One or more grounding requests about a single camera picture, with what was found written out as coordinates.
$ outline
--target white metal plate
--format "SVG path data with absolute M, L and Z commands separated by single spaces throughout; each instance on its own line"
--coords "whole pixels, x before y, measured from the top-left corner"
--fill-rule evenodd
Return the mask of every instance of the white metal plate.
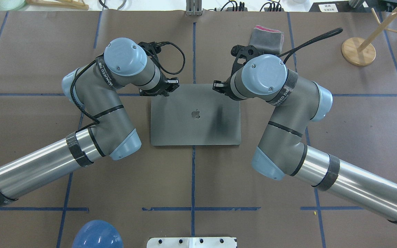
M 146 248 L 237 248 L 236 240 L 233 237 L 151 238 Z

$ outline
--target apple logo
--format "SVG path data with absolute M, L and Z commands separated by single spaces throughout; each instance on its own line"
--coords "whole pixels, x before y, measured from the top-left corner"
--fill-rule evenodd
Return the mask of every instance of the apple logo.
M 192 116 L 192 119 L 199 119 L 200 111 L 199 110 L 192 111 L 191 116 Z

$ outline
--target white label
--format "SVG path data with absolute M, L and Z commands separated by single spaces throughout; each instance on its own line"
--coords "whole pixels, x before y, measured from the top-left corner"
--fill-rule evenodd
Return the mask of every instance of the white label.
M 319 4 L 318 7 L 321 12 L 338 12 L 335 3 Z

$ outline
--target table surface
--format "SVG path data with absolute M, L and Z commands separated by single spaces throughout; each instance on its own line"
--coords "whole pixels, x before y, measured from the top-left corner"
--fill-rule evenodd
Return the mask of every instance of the table surface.
M 284 51 L 344 28 L 286 64 L 334 94 L 332 110 L 309 124 L 303 142 L 397 182 L 397 33 L 372 42 L 377 54 L 369 66 L 354 66 L 340 52 L 347 38 L 377 27 L 370 13 L 0 12 L 0 166 L 88 123 L 60 82 L 112 39 L 172 41 L 186 55 L 180 83 L 212 83 L 230 75 L 230 49 L 247 45 L 255 25 L 283 31 Z M 172 47 L 159 59 L 168 70 L 182 61 Z M 133 248 L 150 237 L 189 236 L 237 237 L 238 247 L 256 248 L 397 247 L 397 226 L 384 218 L 291 176 L 276 182 L 252 169 L 274 110 L 264 101 L 241 101 L 239 146 L 154 147 L 151 98 L 134 86 L 119 93 L 141 149 L 119 161 L 100 159 L 0 208 L 0 247 L 70 247 L 94 219 L 113 224 Z
M 204 0 L 202 1 L 203 9 L 214 9 L 222 7 L 227 1 L 225 0 Z M 252 0 L 244 1 L 245 7 L 249 11 L 259 11 L 260 7 L 265 4 L 267 0 Z M 304 3 L 298 3 L 293 0 L 282 0 L 281 5 L 285 11 L 299 11 L 308 12 L 313 3 L 325 2 L 325 0 L 307 0 Z M 90 5 L 91 11 L 101 11 L 102 5 L 98 0 L 85 0 L 85 3 Z M 123 3 L 123 0 L 106 0 L 106 4 L 111 9 L 116 9 Z M 185 10 L 186 0 L 146 0 L 136 1 L 128 0 L 120 10 L 123 11 L 170 11 L 170 10 Z M 20 9 L 22 11 L 72 11 L 72 9 L 51 8 L 44 6 L 27 5 Z

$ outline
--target wooden base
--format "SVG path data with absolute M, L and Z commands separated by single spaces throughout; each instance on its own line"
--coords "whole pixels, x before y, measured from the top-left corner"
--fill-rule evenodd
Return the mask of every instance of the wooden base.
M 376 58 L 376 50 L 372 44 L 369 44 L 362 52 L 358 52 L 358 47 L 364 42 L 360 37 L 352 37 L 344 41 L 341 47 L 341 53 L 344 58 L 357 66 L 366 66 L 371 64 Z

